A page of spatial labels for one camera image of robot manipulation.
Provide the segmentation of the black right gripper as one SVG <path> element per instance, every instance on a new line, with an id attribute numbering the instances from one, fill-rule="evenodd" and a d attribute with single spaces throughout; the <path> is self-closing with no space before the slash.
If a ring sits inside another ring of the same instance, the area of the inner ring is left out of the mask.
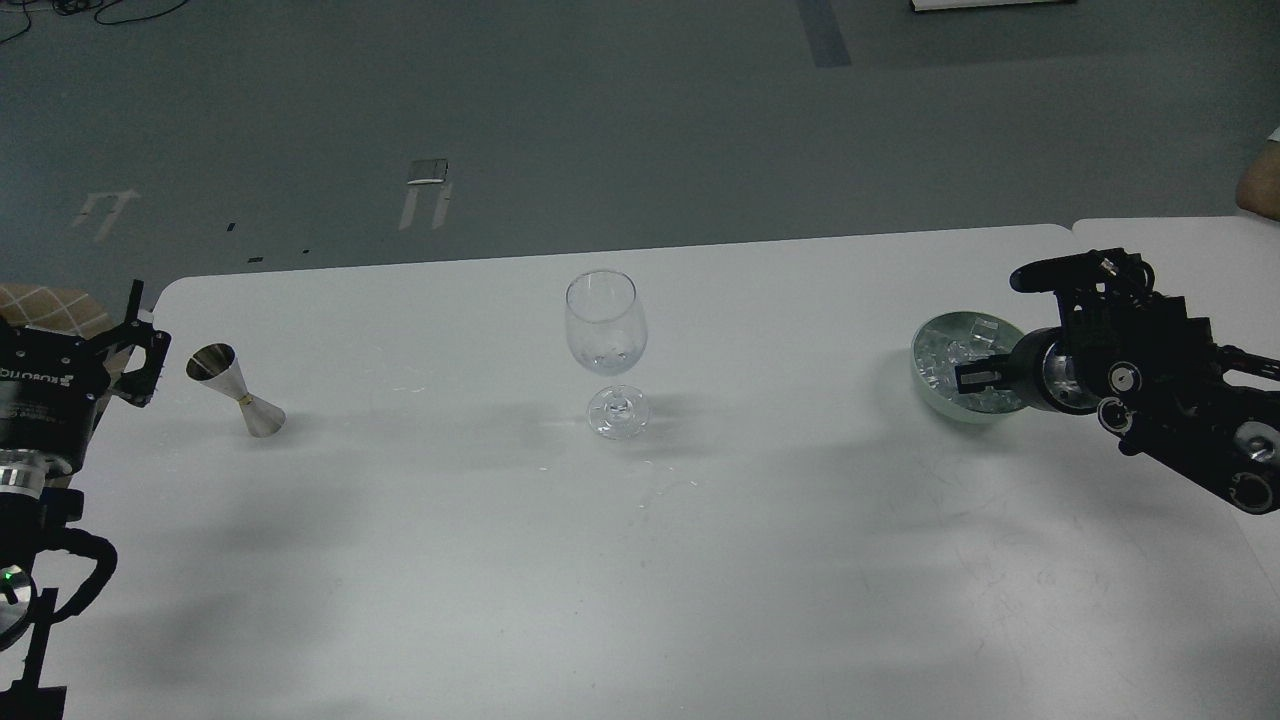
<path id="1" fill-rule="evenodd" d="M 1089 250 L 1051 258 L 1014 270 L 1010 287 L 1019 293 L 1061 297 L 1152 299 L 1155 270 L 1124 249 Z M 1061 347 L 1062 332 L 1044 328 L 1024 334 L 1010 354 L 959 363 L 954 368 L 959 395 L 1014 392 L 1023 404 L 1046 413 L 1084 416 L 1101 398 L 1076 377 L 1073 357 Z"/>

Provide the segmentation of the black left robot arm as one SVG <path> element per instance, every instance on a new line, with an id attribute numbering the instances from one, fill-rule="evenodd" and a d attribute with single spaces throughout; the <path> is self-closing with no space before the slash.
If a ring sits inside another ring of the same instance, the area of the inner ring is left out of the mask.
<path id="1" fill-rule="evenodd" d="M 3 286 L 3 648 L 27 642 L 3 691 L 5 719 L 59 719 L 67 688 L 44 685 L 51 629 L 82 614 L 118 565 L 114 544 L 78 528 L 84 495 L 70 479 L 113 398 L 151 402 L 172 337 L 131 284 L 120 320 L 83 290 Z"/>

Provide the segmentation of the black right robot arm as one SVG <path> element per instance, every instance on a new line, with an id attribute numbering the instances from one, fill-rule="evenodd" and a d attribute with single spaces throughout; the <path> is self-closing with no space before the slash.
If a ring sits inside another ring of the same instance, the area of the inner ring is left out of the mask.
<path id="1" fill-rule="evenodd" d="M 1051 292 L 1060 322 L 957 365 L 960 395 L 1007 391 L 1042 411 L 1092 415 L 1121 454 L 1152 457 L 1243 512 L 1277 510 L 1277 392 L 1226 380 L 1276 380 L 1276 360 L 1215 343 L 1210 320 L 1157 292 L 1137 252 L 1030 263 L 1010 286 Z"/>

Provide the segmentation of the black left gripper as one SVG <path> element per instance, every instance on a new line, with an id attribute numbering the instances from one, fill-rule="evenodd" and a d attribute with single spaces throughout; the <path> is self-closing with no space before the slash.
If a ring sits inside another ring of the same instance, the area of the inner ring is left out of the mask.
<path id="1" fill-rule="evenodd" d="M 141 316 L 143 281 L 132 281 L 124 319 L 110 327 L 56 329 L 3 322 L 3 478 L 69 480 L 84 465 L 108 397 L 147 406 L 156 392 L 172 336 Z M 143 364 L 116 377 L 124 351 Z"/>

